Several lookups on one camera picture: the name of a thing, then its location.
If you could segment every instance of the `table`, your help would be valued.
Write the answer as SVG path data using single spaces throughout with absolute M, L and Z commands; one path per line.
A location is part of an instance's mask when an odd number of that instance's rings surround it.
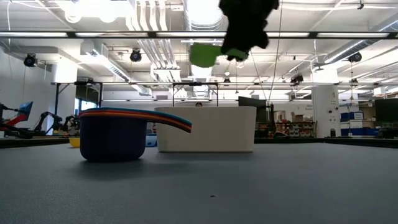
M 397 173 L 397 149 L 322 143 L 108 164 L 0 149 L 0 223 L 398 223 Z

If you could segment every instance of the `yellow object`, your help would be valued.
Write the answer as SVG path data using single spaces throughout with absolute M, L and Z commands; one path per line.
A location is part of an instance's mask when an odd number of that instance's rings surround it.
M 69 143 L 72 147 L 80 147 L 80 138 L 69 138 Z

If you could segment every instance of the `gray mat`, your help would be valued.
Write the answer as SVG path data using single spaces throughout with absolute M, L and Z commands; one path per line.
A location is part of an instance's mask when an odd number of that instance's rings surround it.
M 90 164 L 68 145 L 0 149 L 0 223 L 398 223 L 398 150 L 256 145 Z

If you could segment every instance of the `green sponge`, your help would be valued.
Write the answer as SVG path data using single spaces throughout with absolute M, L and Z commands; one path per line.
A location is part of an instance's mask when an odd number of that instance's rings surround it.
M 193 44 L 190 53 L 192 65 L 202 68 L 209 68 L 216 64 L 216 59 L 221 56 L 221 47 L 209 44 Z M 240 50 L 231 49 L 226 53 L 227 56 L 235 56 L 246 60 L 248 55 Z

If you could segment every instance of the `navy blue bowl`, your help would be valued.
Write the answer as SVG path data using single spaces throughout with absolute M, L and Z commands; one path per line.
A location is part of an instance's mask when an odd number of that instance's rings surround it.
M 82 116 L 80 124 L 80 153 L 87 161 L 130 161 L 140 158 L 145 151 L 146 120 Z

